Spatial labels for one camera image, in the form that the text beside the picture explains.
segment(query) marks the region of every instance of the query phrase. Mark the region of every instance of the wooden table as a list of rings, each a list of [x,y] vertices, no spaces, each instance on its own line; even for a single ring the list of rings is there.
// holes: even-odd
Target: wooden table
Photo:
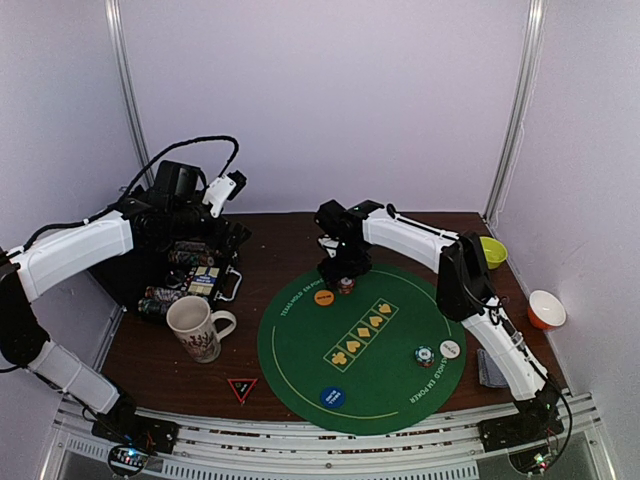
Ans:
[[[412,218],[436,227],[488,235],[476,213],[420,213]],[[191,415],[247,420],[301,420],[271,392],[257,357],[260,319],[274,295],[297,276],[315,268],[323,258],[316,244],[321,233],[311,213],[235,215],[253,237],[241,248],[245,279],[237,300],[220,308],[232,311],[238,327],[223,340],[222,354],[215,362],[193,362],[165,326],[145,323],[125,315],[115,336],[103,373],[128,391],[139,406]],[[436,284],[435,274],[406,257],[381,248],[371,251],[374,263],[404,268]],[[545,335],[527,319],[527,300],[513,273],[504,264],[491,272],[499,295],[507,295],[506,307],[514,325],[522,331],[538,360],[565,381]],[[478,341],[467,332],[467,362],[460,384],[441,412],[512,401],[508,390],[491,389],[478,383]],[[229,378],[257,378],[258,384],[244,406],[236,400]]]

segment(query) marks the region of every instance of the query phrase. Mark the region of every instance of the orange bowl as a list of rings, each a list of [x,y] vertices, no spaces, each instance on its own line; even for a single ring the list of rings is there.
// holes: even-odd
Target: orange bowl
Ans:
[[[544,290],[531,292],[527,312],[531,325],[540,330],[554,330],[567,320],[567,312],[560,300]]]

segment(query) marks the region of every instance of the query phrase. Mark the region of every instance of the bowl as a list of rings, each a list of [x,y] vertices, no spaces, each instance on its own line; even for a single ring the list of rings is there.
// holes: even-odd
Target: bowl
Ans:
[[[556,297],[544,290],[529,295],[529,321],[540,330],[553,330],[564,325],[567,312]]]
[[[507,247],[495,238],[480,237],[480,243],[482,243],[484,257],[487,259],[489,270],[495,270],[498,268],[509,256]]]

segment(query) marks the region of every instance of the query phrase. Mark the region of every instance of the white wall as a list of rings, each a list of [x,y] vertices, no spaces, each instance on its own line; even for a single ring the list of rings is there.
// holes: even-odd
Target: white wall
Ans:
[[[249,184],[229,211],[315,211],[334,197],[480,211],[528,5],[138,0],[122,18],[151,155],[197,134],[240,140]],[[210,158],[211,176],[227,151],[173,158]]]
[[[497,233],[530,289],[566,306],[550,335],[640,470],[640,3],[550,2],[533,101]]]
[[[4,248],[45,223],[96,212],[137,170],[114,62],[102,0],[1,3]],[[34,304],[45,329],[85,361],[97,353],[113,307],[88,275]],[[59,401],[25,372],[0,375],[0,477],[34,477]]]

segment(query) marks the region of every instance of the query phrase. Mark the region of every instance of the green poker mat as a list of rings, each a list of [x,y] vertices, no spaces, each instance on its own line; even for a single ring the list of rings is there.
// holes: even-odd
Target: green poker mat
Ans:
[[[327,430],[378,435],[409,427],[447,401],[464,369],[465,334],[440,313],[431,284],[374,265],[327,307],[314,301],[324,288],[316,270],[298,277],[260,324],[260,366],[290,410]],[[434,354],[428,367],[416,361],[420,346]]]

